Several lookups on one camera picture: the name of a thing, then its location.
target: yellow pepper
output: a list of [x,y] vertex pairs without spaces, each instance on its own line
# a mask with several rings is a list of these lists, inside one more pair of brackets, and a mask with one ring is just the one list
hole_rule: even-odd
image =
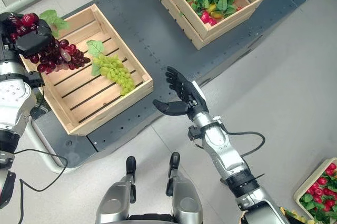
[[222,19],[223,18],[223,14],[220,11],[214,11],[211,13],[211,16],[215,19]]
[[208,13],[211,13],[213,12],[214,10],[216,9],[216,5],[215,4],[210,4],[208,9],[207,9],[207,12]]

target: tile floor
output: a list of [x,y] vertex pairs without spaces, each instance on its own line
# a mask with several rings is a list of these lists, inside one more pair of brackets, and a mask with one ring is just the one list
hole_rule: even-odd
[[[43,0],[30,9],[55,4],[65,14],[90,0],[81,1],[74,5],[71,0]],[[247,161],[254,174],[266,173],[261,184],[279,205],[291,209],[298,210],[292,195],[303,180],[323,159],[337,156],[336,12],[337,0],[310,0],[257,49],[203,88],[210,111],[220,114],[229,130],[257,130],[266,135],[266,145]],[[103,195],[123,176],[129,155],[138,163],[137,203],[131,214],[168,213],[171,200],[164,191],[173,151],[181,153],[182,171],[199,191],[204,223],[237,223],[239,211],[233,196],[219,183],[207,154],[187,139],[190,124],[185,117],[161,117],[111,155],[61,177],[48,191],[38,195],[25,190],[24,223],[94,223]],[[259,143],[246,137],[232,141],[240,152]],[[18,149],[29,147],[32,144],[24,136]],[[36,187],[55,177],[38,155],[30,153],[17,156],[12,170]],[[18,216],[16,183],[0,220],[17,223]]]

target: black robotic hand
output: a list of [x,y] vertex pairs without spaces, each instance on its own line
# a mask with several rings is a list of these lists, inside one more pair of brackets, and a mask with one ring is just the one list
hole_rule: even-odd
[[153,100],[153,105],[160,112],[173,116],[188,115],[190,120],[200,112],[209,112],[201,93],[184,75],[169,66],[167,67],[166,77],[166,81],[170,84],[170,89],[174,90],[182,101],[164,103],[157,99]]

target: red grapes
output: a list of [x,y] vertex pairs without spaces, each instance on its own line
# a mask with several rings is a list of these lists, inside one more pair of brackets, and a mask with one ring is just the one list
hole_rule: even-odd
[[[39,17],[34,13],[25,14],[21,19],[11,15],[8,21],[12,25],[9,38],[15,43],[21,36],[36,32]],[[77,49],[76,45],[70,44],[66,39],[59,41],[53,36],[46,48],[34,55],[24,56],[24,58],[29,59],[33,64],[38,64],[37,71],[46,74],[60,70],[79,69],[91,61],[90,58],[84,57],[84,53]]]

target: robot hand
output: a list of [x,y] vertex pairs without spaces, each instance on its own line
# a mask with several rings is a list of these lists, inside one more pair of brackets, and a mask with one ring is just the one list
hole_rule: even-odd
[[167,68],[166,76],[170,89],[174,90],[182,101],[164,103],[155,99],[153,104],[159,111],[173,116],[188,115],[190,120],[193,120],[194,116],[200,112],[209,112],[205,96],[196,82],[188,81],[184,75],[171,66]]
[[39,73],[28,73],[20,59],[48,46],[51,29],[44,20],[39,20],[36,32],[30,32],[16,40],[10,39],[13,27],[8,21],[11,15],[0,14],[0,209],[12,196],[15,173],[10,172],[18,141],[28,123],[29,114],[36,104],[33,88],[41,87]]

